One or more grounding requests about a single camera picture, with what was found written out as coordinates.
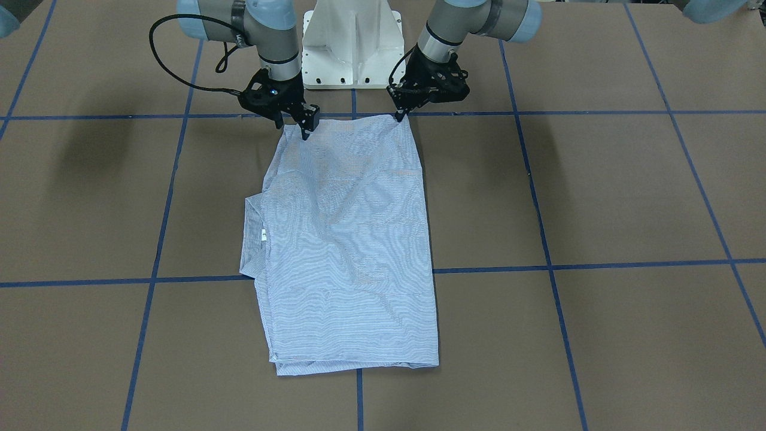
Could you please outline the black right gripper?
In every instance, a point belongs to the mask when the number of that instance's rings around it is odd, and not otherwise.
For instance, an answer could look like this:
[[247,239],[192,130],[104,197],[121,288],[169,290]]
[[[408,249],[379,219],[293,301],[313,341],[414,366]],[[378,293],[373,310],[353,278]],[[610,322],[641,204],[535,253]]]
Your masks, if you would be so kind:
[[303,76],[298,75],[287,81],[277,81],[270,77],[265,68],[257,71],[251,81],[238,95],[238,103],[243,109],[260,117],[273,121],[279,130],[284,126],[283,114],[289,114],[301,130],[303,140],[317,130],[320,122],[320,107],[304,104]]

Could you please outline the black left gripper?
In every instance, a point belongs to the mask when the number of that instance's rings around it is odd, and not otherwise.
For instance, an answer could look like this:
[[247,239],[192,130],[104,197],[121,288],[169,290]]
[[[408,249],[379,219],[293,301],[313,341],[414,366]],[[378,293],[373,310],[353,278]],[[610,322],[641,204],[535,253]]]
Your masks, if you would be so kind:
[[419,47],[411,48],[397,61],[388,77],[387,93],[394,106],[394,119],[400,123],[406,115],[427,104],[459,102],[467,98],[468,72],[460,68],[456,53],[439,63],[427,57]]

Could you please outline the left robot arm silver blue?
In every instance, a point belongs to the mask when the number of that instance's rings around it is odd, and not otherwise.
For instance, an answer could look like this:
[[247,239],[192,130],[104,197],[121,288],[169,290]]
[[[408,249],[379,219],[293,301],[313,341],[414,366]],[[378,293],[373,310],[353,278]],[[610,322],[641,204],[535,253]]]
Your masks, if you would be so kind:
[[463,101],[470,93],[468,72],[458,65],[458,51],[468,35],[523,43],[542,24],[537,1],[437,1],[418,41],[397,61],[386,91],[394,120],[427,104]]

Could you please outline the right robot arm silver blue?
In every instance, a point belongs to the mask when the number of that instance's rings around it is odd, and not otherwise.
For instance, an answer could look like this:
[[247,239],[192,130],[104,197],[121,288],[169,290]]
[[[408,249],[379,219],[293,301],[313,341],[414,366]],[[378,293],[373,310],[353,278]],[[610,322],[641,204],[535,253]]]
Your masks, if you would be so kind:
[[318,126],[320,108],[304,96],[297,16],[292,1],[178,1],[181,30],[191,38],[254,47],[260,68],[244,90],[228,90],[243,109],[268,118],[280,129],[282,115],[296,122],[307,140]]

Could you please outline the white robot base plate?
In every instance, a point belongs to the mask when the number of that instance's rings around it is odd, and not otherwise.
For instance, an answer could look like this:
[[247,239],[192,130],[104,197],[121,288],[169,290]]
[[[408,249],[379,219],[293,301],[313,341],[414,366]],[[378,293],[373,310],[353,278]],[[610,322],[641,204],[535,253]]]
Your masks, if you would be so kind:
[[307,90],[385,89],[405,74],[402,15],[387,1],[318,1],[303,14]]

